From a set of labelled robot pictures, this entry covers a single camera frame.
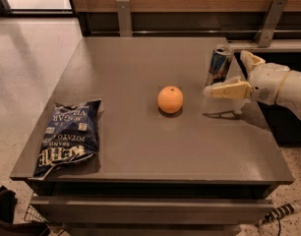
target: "soda can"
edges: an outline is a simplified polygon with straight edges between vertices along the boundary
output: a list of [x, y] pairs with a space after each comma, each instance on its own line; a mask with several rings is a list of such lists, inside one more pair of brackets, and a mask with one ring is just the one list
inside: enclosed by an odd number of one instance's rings
[[226, 79], [233, 57], [233, 50], [226, 44], [219, 44], [212, 51], [211, 64], [206, 86], [223, 82]]

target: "white floor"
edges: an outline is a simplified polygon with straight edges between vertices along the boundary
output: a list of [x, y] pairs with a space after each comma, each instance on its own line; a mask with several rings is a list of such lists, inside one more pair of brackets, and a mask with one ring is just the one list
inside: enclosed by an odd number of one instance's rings
[[[17, 194], [23, 222], [30, 188], [9, 175], [33, 126], [82, 37], [77, 19], [0, 18], [0, 186]], [[295, 182], [270, 197], [276, 207], [301, 199], [301, 148], [283, 147]], [[277, 235], [277, 223], [241, 226], [239, 236]], [[282, 236], [301, 236], [301, 212], [281, 221]]]

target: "blue chip bag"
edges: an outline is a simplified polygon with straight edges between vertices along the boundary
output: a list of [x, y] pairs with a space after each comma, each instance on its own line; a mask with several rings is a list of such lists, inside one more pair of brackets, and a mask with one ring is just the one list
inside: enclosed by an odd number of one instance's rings
[[78, 105], [55, 104], [33, 173], [45, 178], [58, 166], [88, 160], [99, 151], [97, 112], [101, 100]]

